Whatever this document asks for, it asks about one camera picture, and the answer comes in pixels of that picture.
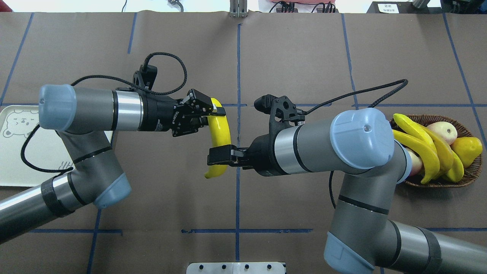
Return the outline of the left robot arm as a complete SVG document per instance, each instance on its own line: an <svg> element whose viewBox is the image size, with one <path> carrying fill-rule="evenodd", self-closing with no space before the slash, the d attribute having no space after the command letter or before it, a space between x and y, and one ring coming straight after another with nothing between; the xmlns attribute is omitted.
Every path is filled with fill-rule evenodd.
<svg viewBox="0 0 487 274"><path fill-rule="evenodd" d="M208 126L214 147L231 142L226 111L217 99L191 89L182 99L142 87L103 90L44 85L39 127L55 130L73 167L1 201L1 243L93 204L104 209L131 192L106 131L171 131L174 137Z"/></svg>

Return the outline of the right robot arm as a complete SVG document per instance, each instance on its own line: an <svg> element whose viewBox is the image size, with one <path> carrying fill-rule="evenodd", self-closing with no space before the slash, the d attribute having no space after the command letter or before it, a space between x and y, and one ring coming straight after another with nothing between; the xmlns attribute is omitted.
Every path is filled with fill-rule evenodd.
<svg viewBox="0 0 487 274"><path fill-rule="evenodd" d="M254 169L263 176L345 173L324 258L345 274L371 274L376 266L407 274L485 274L486 248L389 220L395 187L412 168L384 114L348 110L335 118L291 126L302 110L269 111L269 134L248 148L209 150L208 165Z"/></svg>

